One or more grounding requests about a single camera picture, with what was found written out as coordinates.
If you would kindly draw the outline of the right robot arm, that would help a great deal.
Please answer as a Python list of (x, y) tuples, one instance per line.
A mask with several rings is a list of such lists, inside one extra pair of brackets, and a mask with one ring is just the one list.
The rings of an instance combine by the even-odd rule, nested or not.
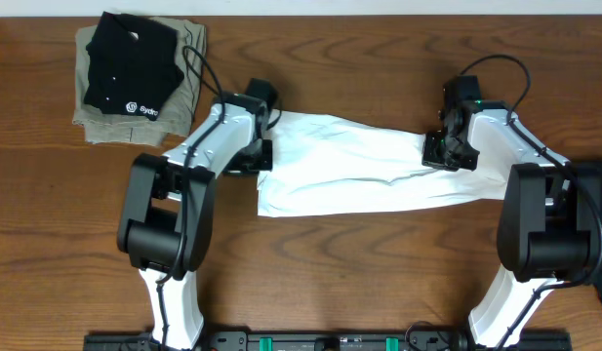
[(525, 326), (554, 291), (586, 285), (602, 271), (602, 160), (573, 164), (548, 150), (502, 101), (446, 102), (443, 128), (427, 134), (426, 166), (481, 167), (508, 175), (497, 231), (500, 269), (462, 331), (422, 329), (415, 350), (569, 350), (565, 331)]

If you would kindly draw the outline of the white t-shirt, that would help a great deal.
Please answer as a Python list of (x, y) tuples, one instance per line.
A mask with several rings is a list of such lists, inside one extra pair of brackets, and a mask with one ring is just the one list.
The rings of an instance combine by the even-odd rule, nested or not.
[(500, 200), (508, 172), (421, 162), (424, 137), (333, 115), (286, 111), (270, 130), (273, 167), (260, 173), (258, 214), (296, 217), (424, 210)]

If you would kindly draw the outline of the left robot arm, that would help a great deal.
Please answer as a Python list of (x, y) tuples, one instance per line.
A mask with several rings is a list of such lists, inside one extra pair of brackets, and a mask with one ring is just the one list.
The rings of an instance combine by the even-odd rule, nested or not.
[(154, 350), (197, 344), (204, 317), (196, 278), (212, 238), (217, 179), (271, 169), (264, 135), (277, 100), (270, 90), (223, 93), (183, 143), (161, 156), (143, 153), (131, 167), (117, 246), (145, 281)]

